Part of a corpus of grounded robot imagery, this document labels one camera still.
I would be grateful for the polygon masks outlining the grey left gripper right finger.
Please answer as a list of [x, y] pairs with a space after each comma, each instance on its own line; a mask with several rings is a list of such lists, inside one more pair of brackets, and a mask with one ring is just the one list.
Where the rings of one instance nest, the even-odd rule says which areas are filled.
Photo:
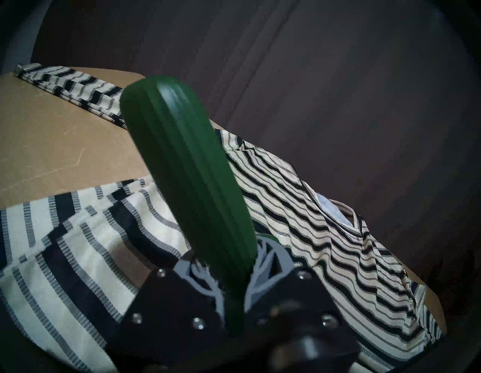
[[277, 241], [257, 241], [243, 306], [246, 327], [272, 331], [262, 353], [268, 371], [348, 371], [360, 353], [321, 280]]

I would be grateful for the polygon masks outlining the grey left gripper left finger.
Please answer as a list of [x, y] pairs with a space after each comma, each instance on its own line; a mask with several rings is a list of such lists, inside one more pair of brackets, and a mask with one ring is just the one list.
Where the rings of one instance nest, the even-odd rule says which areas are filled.
[[109, 340], [113, 363], [181, 363], [224, 342], [224, 295], [208, 268], [181, 258], [152, 272]]

